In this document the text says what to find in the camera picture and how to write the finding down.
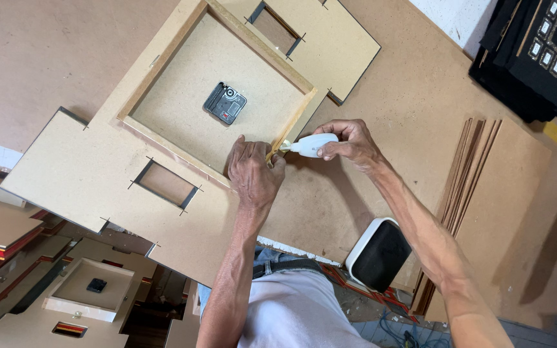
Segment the stack of mdf boards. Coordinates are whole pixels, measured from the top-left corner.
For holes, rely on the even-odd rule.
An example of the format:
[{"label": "stack of mdf boards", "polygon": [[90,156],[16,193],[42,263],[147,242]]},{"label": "stack of mdf boards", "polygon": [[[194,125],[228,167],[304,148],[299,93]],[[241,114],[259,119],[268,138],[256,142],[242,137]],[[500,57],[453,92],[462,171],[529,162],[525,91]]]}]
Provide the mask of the stack of mdf boards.
[{"label": "stack of mdf boards", "polygon": [[[437,218],[475,267],[476,281],[493,312],[532,326],[542,325],[535,315],[542,308],[521,303],[529,268],[516,271],[509,266],[522,255],[513,241],[522,233],[523,217],[550,154],[511,120],[469,119],[437,210]],[[435,290],[421,271],[410,314],[447,321],[443,299]]]}]

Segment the glue bottle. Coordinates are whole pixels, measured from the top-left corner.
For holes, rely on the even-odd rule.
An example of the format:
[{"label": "glue bottle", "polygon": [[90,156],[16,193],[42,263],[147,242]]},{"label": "glue bottle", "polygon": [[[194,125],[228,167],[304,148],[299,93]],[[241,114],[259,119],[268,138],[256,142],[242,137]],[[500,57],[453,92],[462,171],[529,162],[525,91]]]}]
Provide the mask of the glue bottle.
[{"label": "glue bottle", "polygon": [[337,136],[333,133],[314,134],[312,136],[304,137],[298,142],[294,142],[292,145],[281,146],[279,150],[298,152],[300,155],[306,157],[319,157],[317,156],[317,150],[330,141],[338,142]]}]

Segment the blue cable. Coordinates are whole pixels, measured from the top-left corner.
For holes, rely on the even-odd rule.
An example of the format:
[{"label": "blue cable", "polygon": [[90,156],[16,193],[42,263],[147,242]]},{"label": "blue cable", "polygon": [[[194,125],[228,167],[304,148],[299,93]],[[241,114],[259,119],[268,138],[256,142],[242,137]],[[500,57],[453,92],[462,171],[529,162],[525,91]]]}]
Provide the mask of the blue cable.
[{"label": "blue cable", "polygon": [[[406,343],[405,337],[400,337],[396,333],[393,333],[390,326],[386,322],[386,316],[390,313],[391,312],[386,312],[386,308],[384,307],[384,311],[382,312],[382,317],[379,319],[379,327],[382,328],[382,330],[384,330],[386,332],[386,334],[391,335],[391,337],[397,342],[399,347],[403,347]],[[431,331],[431,333],[429,333],[429,337],[427,337],[427,340],[425,341],[425,343],[423,343],[423,344],[419,343],[420,348],[437,348],[437,346],[439,344],[443,344],[442,347],[450,348],[451,342],[449,340],[445,339],[445,338],[433,339],[433,340],[429,341],[429,338],[431,338],[432,333],[433,333],[433,330]],[[417,335],[416,335],[416,323],[412,323],[412,336],[414,337],[414,340],[417,341],[417,339],[416,339],[416,337],[417,337]]]}]

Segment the man's right hand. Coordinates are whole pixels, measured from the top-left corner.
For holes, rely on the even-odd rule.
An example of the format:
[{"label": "man's right hand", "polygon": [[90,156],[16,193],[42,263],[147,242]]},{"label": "man's right hand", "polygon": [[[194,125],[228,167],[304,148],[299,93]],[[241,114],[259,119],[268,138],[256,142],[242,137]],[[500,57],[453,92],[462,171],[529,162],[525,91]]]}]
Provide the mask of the man's right hand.
[{"label": "man's right hand", "polygon": [[334,133],[340,141],[329,142],[318,150],[317,155],[326,161],[341,155],[367,175],[372,175],[380,165],[391,168],[379,147],[375,145],[363,120],[332,120],[317,127],[313,132],[319,133]]}]

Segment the rectangular cutout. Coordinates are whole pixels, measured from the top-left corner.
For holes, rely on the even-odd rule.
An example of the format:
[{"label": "rectangular cutout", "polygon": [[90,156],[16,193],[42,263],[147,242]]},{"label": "rectangular cutout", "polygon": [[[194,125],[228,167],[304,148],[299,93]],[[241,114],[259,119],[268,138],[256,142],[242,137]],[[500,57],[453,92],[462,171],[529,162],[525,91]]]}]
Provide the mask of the rectangular cutout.
[{"label": "rectangular cutout", "polygon": [[300,36],[263,1],[249,17],[249,22],[285,56],[289,56],[300,42]]},{"label": "rectangular cutout", "polygon": [[111,265],[111,266],[115,266],[115,267],[119,267],[119,268],[124,268],[124,265],[117,263],[117,262],[113,262],[113,261],[109,261],[107,259],[103,259],[102,263],[106,263],[107,265]]},{"label": "rectangular cutout", "polygon": [[148,162],[134,182],[138,186],[182,209],[186,209],[186,206],[198,190],[196,186],[154,160]]},{"label": "rectangular cutout", "polygon": [[74,338],[82,338],[87,332],[87,328],[84,326],[62,323],[59,321],[57,325],[51,331],[54,334],[60,334],[64,336],[70,336]]}]

